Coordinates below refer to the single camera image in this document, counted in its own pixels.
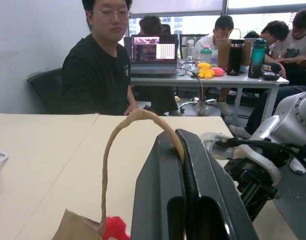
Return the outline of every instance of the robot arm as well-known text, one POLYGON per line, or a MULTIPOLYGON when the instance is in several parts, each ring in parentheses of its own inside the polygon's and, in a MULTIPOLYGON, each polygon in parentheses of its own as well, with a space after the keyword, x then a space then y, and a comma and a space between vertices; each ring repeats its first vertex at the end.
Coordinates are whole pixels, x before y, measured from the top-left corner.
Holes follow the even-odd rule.
POLYGON ((251 137, 264 139, 279 144, 306 144, 306 92, 283 99, 275 115, 266 119, 251 137))
POLYGON ((229 160, 224 169, 239 184, 241 199, 251 220, 268 200, 278 198, 276 188, 281 180, 278 168, 286 164, 289 154, 280 150, 250 144, 251 141, 262 141, 266 145, 306 144, 306 92, 283 99, 275 115, 266 119, 252 135, 249 145, 247 141, 237 138, 217 138, 216 145, 221 148, 239 146, 239 154, 229 160))

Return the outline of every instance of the black t-shirt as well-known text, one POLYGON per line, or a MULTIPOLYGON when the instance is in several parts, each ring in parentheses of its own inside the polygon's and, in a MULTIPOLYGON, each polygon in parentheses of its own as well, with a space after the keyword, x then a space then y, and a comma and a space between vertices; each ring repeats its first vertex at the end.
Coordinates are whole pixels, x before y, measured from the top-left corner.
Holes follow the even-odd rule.
POLYGON ((130 60, 117 46, 117 56, 105 52, 92 35, 66 57, 62 70, 62 110, 66 114, 123 115, 127 109, 130 60))

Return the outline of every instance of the yellow banana toy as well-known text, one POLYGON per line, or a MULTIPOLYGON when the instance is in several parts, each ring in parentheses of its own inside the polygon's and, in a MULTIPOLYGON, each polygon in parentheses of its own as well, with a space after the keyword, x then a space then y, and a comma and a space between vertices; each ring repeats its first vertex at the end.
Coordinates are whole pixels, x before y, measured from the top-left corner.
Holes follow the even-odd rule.
POLYGON ((200 64, 197 65, 199 69, 211 69, 212 66, 209 63, 206 62, 201 62, 200 64))
POLYGON ((211 79, 215 75, 214 70, 209 68, 202 68, 199 70, 198 77, 201 79, 211 79))

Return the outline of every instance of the black cable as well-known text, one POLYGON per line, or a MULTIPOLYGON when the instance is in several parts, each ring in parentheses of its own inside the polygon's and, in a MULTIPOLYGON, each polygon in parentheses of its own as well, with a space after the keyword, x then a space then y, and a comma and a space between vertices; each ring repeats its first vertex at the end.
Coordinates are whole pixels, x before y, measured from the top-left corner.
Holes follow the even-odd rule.
POLYGON ((306 161, 295 151, 293 151, 290 147, 270 142, 264 140, 249 140, 249 139, 240 139, 240 138, 231 138, 225 139, 225 141, 219 140, 216 142, 220 147, 224 148, 233 148, 239 145, 249 145, 249 146, 257 146, 257 147, 267 147, 271 149, 276 149, 280 151, 288 152, 292 157, 296 158, 305 168, 306 161))
POLYGON ((296 149, 299 149, 303 152, 306 152, 306 147, 304 147, 304 146, 299 146, 299 145, 296 145, 296 144, 293 144, 293 143, 287 143, 287 144, 285 144, 285 146, 287 146, 289 148, 296 148, 296 149))

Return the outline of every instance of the white wall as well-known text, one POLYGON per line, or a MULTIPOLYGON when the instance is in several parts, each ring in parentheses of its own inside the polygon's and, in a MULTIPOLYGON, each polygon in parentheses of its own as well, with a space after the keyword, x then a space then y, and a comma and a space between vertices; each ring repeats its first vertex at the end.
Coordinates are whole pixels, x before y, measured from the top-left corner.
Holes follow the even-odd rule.
POLYGON ((82 0, 0 0, 0 113, 39 113, 26 79, 62 67, 88 34, 82 0))

